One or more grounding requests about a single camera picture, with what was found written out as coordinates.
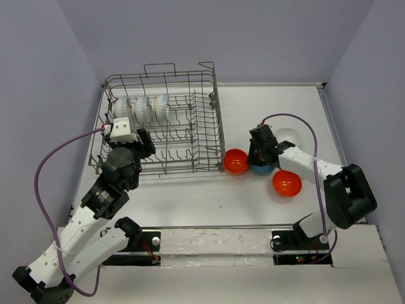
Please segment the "orange bowl left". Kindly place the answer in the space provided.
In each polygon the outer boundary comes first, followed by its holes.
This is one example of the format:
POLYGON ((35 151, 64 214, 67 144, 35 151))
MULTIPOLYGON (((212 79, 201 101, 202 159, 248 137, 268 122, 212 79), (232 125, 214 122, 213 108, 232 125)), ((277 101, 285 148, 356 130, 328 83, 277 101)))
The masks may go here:
POLYGON ((249 170, 247 153, 241 149, 229 149, 223 160, 225 170, 234 175, 244 174, 249 170))

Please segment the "grey wire dish rack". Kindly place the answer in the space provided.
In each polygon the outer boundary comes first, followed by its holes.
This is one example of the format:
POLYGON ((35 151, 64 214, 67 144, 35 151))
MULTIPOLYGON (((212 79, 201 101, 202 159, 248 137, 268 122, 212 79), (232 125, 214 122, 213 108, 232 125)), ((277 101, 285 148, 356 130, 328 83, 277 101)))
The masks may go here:
POLYGON ((142 173, 150 179, 175 174, 216 172, 223 168, 225 138, 221 120, 215 64, 200 61, 198 68, 179 70, 173 63, 145 64, 140 73, 107 77, 98 106, 95 126, 113 121, 112 105, 127 97, 133 107, 141 96, 149 96, 151 121, 141 124, 132 112, 133 129, 151 133, 156 153, 142 160, 142 173), (169 95, 166 123, 159 123, 153 101, 169 95))

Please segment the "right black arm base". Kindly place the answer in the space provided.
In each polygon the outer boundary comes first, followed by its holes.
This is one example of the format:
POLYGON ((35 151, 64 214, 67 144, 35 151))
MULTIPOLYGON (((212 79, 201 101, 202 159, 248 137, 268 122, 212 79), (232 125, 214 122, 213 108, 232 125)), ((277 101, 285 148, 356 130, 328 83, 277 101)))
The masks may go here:
POLYGON ((300 238, 293 230, 275 230, 269 245, 274 265, 333 265, 330 245, 319 236, 300 238))

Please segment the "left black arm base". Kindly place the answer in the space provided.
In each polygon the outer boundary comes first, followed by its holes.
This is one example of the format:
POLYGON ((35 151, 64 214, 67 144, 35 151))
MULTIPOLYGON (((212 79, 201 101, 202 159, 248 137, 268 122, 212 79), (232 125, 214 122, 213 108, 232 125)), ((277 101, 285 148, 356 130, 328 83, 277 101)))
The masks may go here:
POLYGON ((103 266, 160 266, 161 232, 147 229, 142 232, 138 243, 129 241, 128 246, 112 254, 103 262, 103 266))

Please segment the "orange bowl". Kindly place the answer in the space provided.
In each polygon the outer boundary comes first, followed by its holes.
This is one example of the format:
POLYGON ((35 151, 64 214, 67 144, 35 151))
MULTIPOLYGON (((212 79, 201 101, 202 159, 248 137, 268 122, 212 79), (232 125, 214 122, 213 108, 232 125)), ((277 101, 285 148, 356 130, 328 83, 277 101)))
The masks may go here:
POLYGON ((293 173, 286 170, 279 170, 272 179, 274 190, 281 196, 294 197, 301 192, 302 180, 293 173))
POLYGON ((229 149, 223 160, 225 170, 234 175, 244 174, 249 170, 247 153, 241 149, 229 149))

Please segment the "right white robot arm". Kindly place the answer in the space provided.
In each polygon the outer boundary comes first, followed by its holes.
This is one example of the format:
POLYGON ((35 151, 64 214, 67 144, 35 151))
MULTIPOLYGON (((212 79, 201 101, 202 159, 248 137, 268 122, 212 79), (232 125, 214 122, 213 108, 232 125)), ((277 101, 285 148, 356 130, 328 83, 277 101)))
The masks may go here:
POLYGON ((249 133, 248 164, 272 165, 280 172, 294 173, 314 184, 318 192, 323 192, 321 197, 325 202, 320 209, 293 225, 290 240, 296 247, 308 247, 325 231, 348 229, 377 209, 373 191, 358 165, 343 167, 318 160, 291 142, 278 142, 265 124, 249 133))

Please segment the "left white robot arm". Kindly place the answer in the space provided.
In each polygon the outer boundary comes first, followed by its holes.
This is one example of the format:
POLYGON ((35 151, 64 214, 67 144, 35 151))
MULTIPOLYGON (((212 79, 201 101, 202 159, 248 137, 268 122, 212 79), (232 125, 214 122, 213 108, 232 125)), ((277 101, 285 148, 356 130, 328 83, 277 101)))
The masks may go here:
POLYGON ((28 266, 18 267, 12 277, 36 303, 66 303, 73 293, 92 297, 77 284, 112 254, 133 250, 142 239, 142 229, 128 217, 120 218, 98 241, 89 240, 129 201, 128 192, 137 189, 142 171, 141 161, 155 154, 149 131, 117 131, 110 125, 99 129, 111 151, 101 165, 101 174, 82 198, 69 223, 58 232, 46 212, 39 194, 39 174, 50 152, 37 167, 34 193, 54 240, 43 254, 28 266))

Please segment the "white square dish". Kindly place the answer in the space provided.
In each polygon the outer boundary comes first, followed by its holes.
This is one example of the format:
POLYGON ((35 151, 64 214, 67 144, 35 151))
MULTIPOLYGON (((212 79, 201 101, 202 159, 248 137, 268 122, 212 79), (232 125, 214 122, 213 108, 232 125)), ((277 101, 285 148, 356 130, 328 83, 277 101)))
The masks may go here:
POLYGON ((292 128, 281 128, 276 131, 276 138, 279 143, 288 141, 295 146, 301 145, 301 137, 299 133, 292 128))

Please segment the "blue bowl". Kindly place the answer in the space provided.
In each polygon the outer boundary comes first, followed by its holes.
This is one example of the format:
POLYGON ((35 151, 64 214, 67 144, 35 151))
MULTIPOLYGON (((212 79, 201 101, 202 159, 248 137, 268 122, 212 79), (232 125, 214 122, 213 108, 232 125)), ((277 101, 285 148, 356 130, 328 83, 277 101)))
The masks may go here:
POLYGON ((257 166, 257 165, 250 165, 251 170, 260 176, 267 176, 270 175, 274 170, 275 167, 273 165, 265 165, 265 166, 257 166))

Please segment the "orange bowl right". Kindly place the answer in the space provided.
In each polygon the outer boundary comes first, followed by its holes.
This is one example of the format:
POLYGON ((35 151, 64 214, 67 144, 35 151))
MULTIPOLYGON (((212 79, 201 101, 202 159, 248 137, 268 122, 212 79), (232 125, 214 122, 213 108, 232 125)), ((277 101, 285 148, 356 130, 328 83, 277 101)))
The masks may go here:
POLYGON ((281 196, 294 197, 301 192, 302 180, 293 173, 286 170, 279 170, 272 179, 274 190, 281 196))

